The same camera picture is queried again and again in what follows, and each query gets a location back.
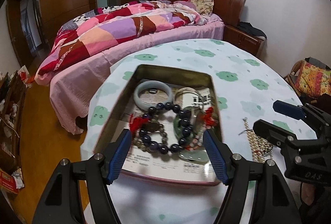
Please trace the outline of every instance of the patchwork quilt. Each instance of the patchwork quilt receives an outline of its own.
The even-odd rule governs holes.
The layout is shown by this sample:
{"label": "patchwork quilt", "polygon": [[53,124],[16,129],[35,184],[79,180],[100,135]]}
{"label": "patchwork quilt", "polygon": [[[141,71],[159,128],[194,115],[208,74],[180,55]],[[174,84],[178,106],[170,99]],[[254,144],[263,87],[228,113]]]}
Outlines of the patchwork quilt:
{"label": "patchwork quilt", "polygon": [[180,3],[135,1],[95,9],[61,27],[51,53],[37,71],[36,81],[40,78],[49,83],[55,73],[139,36],[205,23],[195,10]]}

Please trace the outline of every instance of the round table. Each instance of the round table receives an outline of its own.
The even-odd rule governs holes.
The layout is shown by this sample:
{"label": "round table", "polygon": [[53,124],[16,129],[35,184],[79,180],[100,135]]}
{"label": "round table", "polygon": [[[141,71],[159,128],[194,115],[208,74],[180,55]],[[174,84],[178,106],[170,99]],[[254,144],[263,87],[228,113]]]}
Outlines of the round table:
{"label": "round table", "polygon": [[[300,104],[292,88],[276,72],[251,54],[230,43],[213,39],[181,40],[157,45],[126,56],[111,67],[111,75],[90,102],[88,131],[81,146],[82,160],[93,155],[102,126],[140,64],[162,65],[205,72],[212,76],[221,116],[223,142],[233,153],[252,160],[243,118],[249,126],[264,119],[297,135],[298,139],[316,139],[304,122],[273,111],[275,100]],[[92,117],[102,106],[102,116]],[[285,163],[279,148],[274,160],[284,173]],[[299,182],[287,179],[292,194],[299,201]],[[138,223],[213,223],[222,204],[226,186],[162,187],[138,179],[120,177],[108,186],[112,201],[123,224]],[[254,197],[250,182],[241,223],[248,223]],[[87,223],[94,223],[91,208],[85,210]]]}

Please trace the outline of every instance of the floral pillow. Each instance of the floral pillow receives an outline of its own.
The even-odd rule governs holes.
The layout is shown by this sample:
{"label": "floral pillow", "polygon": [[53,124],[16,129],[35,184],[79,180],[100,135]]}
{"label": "floral pillow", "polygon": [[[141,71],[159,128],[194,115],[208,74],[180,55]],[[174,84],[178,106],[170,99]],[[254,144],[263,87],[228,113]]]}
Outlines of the floral pillow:
{"label": "floral pillow", "polygon": [[295,87],[309,97],[317,98],[324,93],[331,95],[331,71],[318,68],[307,61],[302,64]]}
{"label": "floral pillow", "polygon": [[196,11],[199,14],[210,16],[214,8],[214,0],[190,0],[196,6]]}

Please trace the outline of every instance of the red string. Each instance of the red string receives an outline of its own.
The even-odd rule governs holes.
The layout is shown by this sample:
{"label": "red string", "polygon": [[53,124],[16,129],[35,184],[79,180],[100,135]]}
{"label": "red string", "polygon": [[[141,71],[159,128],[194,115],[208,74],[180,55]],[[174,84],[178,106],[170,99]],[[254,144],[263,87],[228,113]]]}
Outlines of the red string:
{"label": "red string", "polygon": [[131,131],[131,134],[132,134],[132,140],[133,140],[136,136],[136,131],[138,129],[141,129],[141,127],[145,123],[147,123],[149,121],[149,119],[148,118],[142,118],[142,117],[136,117],[132,120],[132,118],[133,118],[133,114],[131,114],[130,123],[129,123],[130,131]]}
{"label": "red string", "polygon": [[205,121],[206,126],[216,126],[216,125],[217,125],[216,120],[214,120],[214,119],[211,117],[213,111],[214,111],[214,108],[213,108],[213,107],[209,107],[209,108],[206,110],[206,114],[204,115],[204,121]]}

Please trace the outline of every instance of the wooden floor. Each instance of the wooden floor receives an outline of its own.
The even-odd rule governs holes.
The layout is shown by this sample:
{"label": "wooden floor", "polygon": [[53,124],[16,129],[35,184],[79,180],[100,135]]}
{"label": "wooden floor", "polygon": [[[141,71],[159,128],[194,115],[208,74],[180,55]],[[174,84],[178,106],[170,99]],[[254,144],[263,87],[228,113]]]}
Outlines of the wooden floor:
{"label": "wooden floor", "polygon": [[[35,73],[39,64],[40,59],[36,59],[30,73]],[[59,161],[63,158],[80,161],[79,146],[85,135],[86,131],[74,136],[61,126],[49,101],[49,87],[34,83],[27,89],[19,148],[25,188],[9,198],[16,213],[28,224],[32,223],[39,198]],[[85,208],[89,201],[84,182],[80,188]]]}

